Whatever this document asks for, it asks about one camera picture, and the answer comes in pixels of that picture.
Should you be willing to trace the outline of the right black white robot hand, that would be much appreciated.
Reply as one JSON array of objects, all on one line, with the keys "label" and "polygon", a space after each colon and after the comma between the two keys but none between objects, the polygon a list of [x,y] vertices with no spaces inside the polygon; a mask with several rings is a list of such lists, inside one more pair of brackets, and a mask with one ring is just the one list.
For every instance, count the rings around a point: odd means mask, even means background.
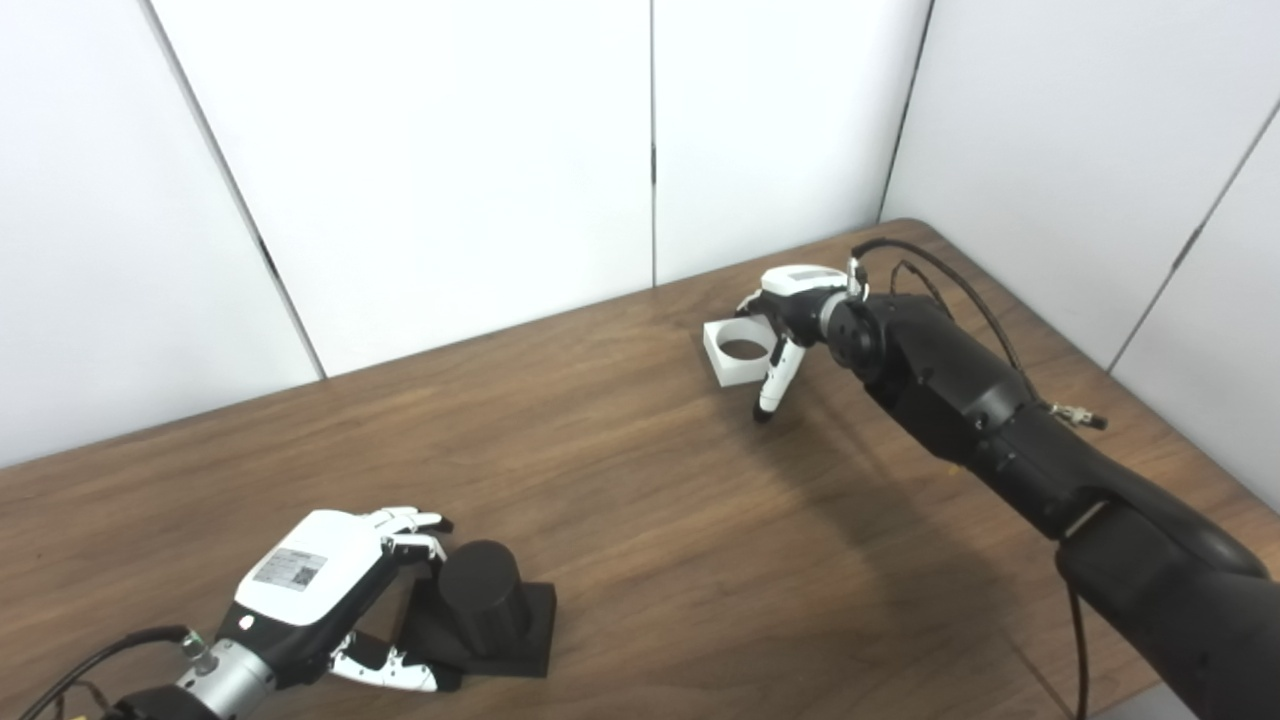
[{"label": "right black white robot hand", "polygon": [[736,318],[763,316],[777,336],[768,370],[753,409],[755,421],[768,423],[806,351],[826,341],[835,306],[869,293],[867,272],[851,259],[844,270],[819,265],[774,266],[764,272],[760,287],[740,302]]}]

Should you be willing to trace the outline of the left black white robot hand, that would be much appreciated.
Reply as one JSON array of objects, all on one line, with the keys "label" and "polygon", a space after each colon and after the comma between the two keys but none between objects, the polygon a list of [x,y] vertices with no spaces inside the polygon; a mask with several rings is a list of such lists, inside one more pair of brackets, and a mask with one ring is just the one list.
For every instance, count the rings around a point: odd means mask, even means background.
[{"label": "left black white robot hand", "polygon": [[458,691],[462,673],[356,628],[402,568],[443,569],[439,537],[452,530],[443,515],[410,506],[311,511],[239,582],[216,638],[251,652],[275,691],[326,674],[398,691]]}]

